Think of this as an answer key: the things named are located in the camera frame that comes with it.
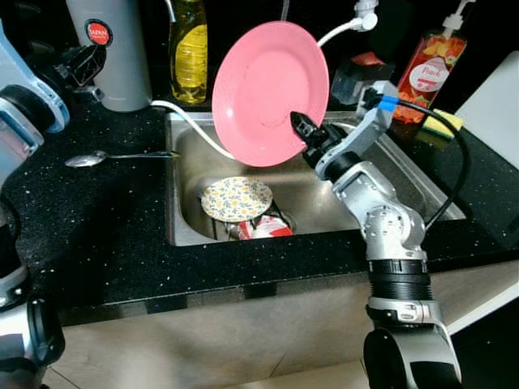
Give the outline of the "pink plate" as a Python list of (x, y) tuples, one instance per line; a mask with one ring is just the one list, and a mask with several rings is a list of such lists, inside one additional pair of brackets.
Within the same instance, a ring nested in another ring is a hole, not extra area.
[(212, 86), (212, 122), (227, 152), (269, 167), (303, 151), (290, 114), (325, 118), (329, 71), (315, 38), (297, 24), (260, 24), (231, 47)]

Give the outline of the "floral patterned plate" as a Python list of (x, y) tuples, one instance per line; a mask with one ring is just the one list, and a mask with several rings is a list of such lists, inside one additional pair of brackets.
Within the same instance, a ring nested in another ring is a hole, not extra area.
[(199, 201), (208, 217), (237, 223), (263, 215), (273, 203), (273, 191), (259, 179), (227, 177), (204, 188)]

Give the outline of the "grey canister with red label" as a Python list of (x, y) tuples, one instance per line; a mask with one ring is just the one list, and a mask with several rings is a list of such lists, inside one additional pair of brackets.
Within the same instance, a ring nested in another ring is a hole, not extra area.
[(161, 15), (174, 22), (171, 0), (64, 0), (82, 45), (106, 51), (94, 84), (103, 93), (101, 104), (114, 112), (152, 107), (151, 79), (146, 63), (144, 5), (162, 4)]

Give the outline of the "stainless steel sink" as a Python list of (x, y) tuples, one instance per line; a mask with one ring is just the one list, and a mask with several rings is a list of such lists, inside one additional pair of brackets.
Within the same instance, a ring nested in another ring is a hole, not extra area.
[[(345, 204), (335, 198), (330, 182), (296, 156), (281, 165), (256, 168), (225, 158), (203, 140), (181, 115), (165, 120), (167, 148), (179, 154), (167, 168), (167, 220), (172, 244), (178, 247), (229, 241), (224, 226), (204, 214), (199, 198), (205, 186), (227, 177), (251, 177), (272, 189), (273, 202), (297, 236), (358, 229)], [(363, 153), (394, 185), (402, 203), (431, 217), (445, 193), (388, 136)]]

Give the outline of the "clear plastic box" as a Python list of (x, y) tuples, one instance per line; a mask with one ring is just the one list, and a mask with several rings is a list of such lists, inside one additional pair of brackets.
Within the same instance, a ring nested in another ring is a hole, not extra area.
[(364, 89), (392, 78), (394, 67), (394, 62), (383, 62), (374, 52), (345, 57), (334, 71), (330, 94), (338, 104), (355, 106)]

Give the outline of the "metal spoon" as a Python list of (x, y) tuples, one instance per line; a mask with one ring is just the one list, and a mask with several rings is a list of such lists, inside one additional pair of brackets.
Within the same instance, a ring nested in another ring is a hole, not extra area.
[(66, 160), (64, 165), (72, 168), (86, 168), (99, 165), (101, 162), (108, 159), (175, 159), (180, 156), (179, 153), (172, 151), (130, 153), (130, 155), (112, 155), (112, 153), (95, 151), (93, 153), (88, 153), (87, 155), (73, 156), (73, 158)]

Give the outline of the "white panel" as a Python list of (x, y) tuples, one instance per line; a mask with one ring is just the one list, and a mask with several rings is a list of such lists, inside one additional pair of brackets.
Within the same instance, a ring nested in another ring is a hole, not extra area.
[(516, 169), (519, 167), (519, 49), (478, 86), (457, 111), (464, 126)]

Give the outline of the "yellow dish soap bottle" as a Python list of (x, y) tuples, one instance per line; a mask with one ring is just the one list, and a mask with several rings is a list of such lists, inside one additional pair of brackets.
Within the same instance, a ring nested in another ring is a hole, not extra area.
[(208, 20), (203, 0), (170, 0), (170, 84), (175, 100), (200, 105), (208, 95)]

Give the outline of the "red white packet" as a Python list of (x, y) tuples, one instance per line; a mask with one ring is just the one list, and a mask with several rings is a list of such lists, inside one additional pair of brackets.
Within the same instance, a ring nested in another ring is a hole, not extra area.
[(288, 237), (293, 236), (289, 223), (280, 217), (263, 215), (260, 218), (237, 223), (238, 240), (252, 238)]

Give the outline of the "peach soap pump bottle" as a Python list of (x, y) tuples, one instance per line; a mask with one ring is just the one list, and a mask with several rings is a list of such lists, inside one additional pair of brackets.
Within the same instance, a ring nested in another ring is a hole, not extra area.
[(399, 82), (399, 100), (429, 108), (467, 47), (459, 31), (463, 11), (477, 0), (460, 0), (457, 10), (446, 16), (442, 27), (423, 34)]

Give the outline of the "beige cabinet front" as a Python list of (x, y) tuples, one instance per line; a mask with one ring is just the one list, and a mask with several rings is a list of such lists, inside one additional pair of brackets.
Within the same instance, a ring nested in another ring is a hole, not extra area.
[(44, 382), (52, 389), (230, 387), (361, 360), (371, 330), (361, 275), (189, 297), (186, 309), (64, 330), (67, 347)]

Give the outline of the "white door edge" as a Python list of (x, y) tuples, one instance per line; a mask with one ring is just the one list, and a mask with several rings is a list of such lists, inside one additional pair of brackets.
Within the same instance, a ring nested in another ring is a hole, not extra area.
[(489, 300), (483, 302), (483, 304), (478, 305), (477, 308), (471, 309), (467, 312), (467, 314), (463, 314), (457, 321), (453, 321), (450, 323), (446, 330), (448, 333), (453, 335), (457, 334), (465, 327), (469, 327), (470, 325), (474, 325), (479, 319), (485, 318), (485, 316), (489, 314), (493, 314), (497, 309), (504, 307), (512, 300), (519, 299), (519, 283), (509, 286), (509, 288), (503, 290), (503, 292), (498, 293), (495, 297), (490, 297)]

